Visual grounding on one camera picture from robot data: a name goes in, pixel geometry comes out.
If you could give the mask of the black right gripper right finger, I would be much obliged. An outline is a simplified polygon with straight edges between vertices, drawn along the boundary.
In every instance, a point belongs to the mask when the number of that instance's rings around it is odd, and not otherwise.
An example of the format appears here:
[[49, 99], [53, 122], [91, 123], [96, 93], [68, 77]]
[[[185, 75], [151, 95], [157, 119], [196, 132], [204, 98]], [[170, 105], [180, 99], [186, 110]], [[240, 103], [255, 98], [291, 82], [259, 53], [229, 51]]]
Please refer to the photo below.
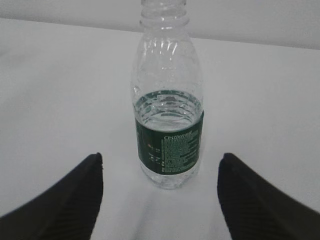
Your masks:
[[233, 240], [318, 240], [320, 214], [285, 194], [236, 155], [218, 166], [217, 196]]

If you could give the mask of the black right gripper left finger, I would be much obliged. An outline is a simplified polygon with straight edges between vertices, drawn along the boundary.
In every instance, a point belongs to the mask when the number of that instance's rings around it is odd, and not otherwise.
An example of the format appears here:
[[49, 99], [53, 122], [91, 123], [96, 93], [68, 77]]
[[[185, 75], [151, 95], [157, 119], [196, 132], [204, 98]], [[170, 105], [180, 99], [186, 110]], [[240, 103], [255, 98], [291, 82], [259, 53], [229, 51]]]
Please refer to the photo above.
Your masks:
[[103, 159], [88, 155], [45, 192], [0, 218], [2, 240], [89, 240], [103, 198]]

